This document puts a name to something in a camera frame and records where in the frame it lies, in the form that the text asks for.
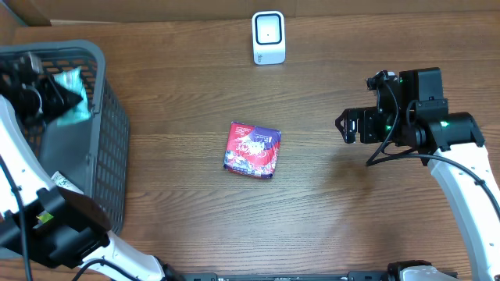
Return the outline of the grey plastic basket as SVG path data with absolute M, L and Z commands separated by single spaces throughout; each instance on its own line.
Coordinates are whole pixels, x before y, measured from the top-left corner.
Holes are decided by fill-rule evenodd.
M 1 64 L 28 52 L 53 76 L 81 68 L 91 118 L 69 126 L 57 126 L 55 119 L 21 125 L 25 140 L 44 171 L 50 177 L 59 171 L 94 200 L 120 237 L 130 121 L 106 79 L 104 55 L 89 41 L 22 44 L 2 47 Z

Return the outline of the green yellow sachet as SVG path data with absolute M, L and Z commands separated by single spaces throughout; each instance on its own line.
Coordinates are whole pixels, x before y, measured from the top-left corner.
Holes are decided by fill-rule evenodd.
M 46 211 L 43 211 L 37 215 L 38 223 L 42 224 L 42 225 L 47 223 L 48 221 L 50 221 L 52 218 L 53 218 L 53 216 Z

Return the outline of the white shampoo tube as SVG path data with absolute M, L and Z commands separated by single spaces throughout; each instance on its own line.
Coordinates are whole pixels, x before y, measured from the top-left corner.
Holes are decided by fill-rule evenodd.
M 52 177 L 51 177 L 52 181 L 58 186 L 58 187 L 61 187 L 61 188 L 64 188 L 64 189 L 67 189 L 67 190 L 71 190 L 75 193 L 78 193 L 78 194 L 83 194 L 84 192 L 79 189 L 76 185 L 74 185 L 71 181 L 69 181 L 62 173 L 60 173 L 59 171 L 56 171 Z

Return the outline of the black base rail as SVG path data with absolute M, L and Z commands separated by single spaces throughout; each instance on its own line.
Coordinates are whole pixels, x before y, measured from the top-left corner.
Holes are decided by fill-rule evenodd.
M 217 275 L 216 273 L 183 273 L 186 281 L 348 281 L 387 280 L 385 271 L 352 271 L 344 274 L 310 275 Z

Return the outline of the red purple pad package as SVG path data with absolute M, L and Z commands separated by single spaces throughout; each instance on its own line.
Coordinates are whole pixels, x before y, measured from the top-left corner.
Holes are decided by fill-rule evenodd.
M 232 122 L 223 167 L 233 173 L 271 179 L 277 165 L 280 142 L 279 130 Z

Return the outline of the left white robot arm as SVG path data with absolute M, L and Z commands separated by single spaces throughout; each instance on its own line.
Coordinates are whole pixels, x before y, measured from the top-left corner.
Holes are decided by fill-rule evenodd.
M 41 167 L 21 125 L 37 126 L 68 112 L 82 97 L 55 81 L 31 52 L 1 64 L 1 245 L 30 263 L 93 270 L 112 280 L 181 280 L 154 255 L 113 231 L 102 208 L 74 188 L 58 185 Z

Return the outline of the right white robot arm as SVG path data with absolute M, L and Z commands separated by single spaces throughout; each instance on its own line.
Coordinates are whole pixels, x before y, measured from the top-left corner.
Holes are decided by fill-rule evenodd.
M 335 121 L 345 143 L 378 144 L 366 165 L 418 158 L 444 192 L 472 277 L 499 278 L 499 188 L 484 135 L 468 112 L 451 113 L 437 67 L 381 70 L 366 79 L 374 107 L 347 108 Z

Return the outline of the teal wipes packet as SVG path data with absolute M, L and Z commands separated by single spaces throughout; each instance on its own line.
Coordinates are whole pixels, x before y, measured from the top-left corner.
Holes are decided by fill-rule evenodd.
M 84 87 L 84 82 L 80 78 L 80 73 L 81 68 L 77 67 L 53 76 L 58 85 L 81 97 L 81 101 L 73 105 L 67 112 L 55 120 L 57 126 L 74 125 L 91 118 L 91 112 L 88 109 L 87 92 Z

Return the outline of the white barcode scanner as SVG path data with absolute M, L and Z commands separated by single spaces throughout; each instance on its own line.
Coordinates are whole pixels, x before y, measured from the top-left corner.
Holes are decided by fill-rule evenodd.
M 284 15 L 276 10 L 252 17 L 252 49 L 256 65 L 277 65 L 286 59 Z

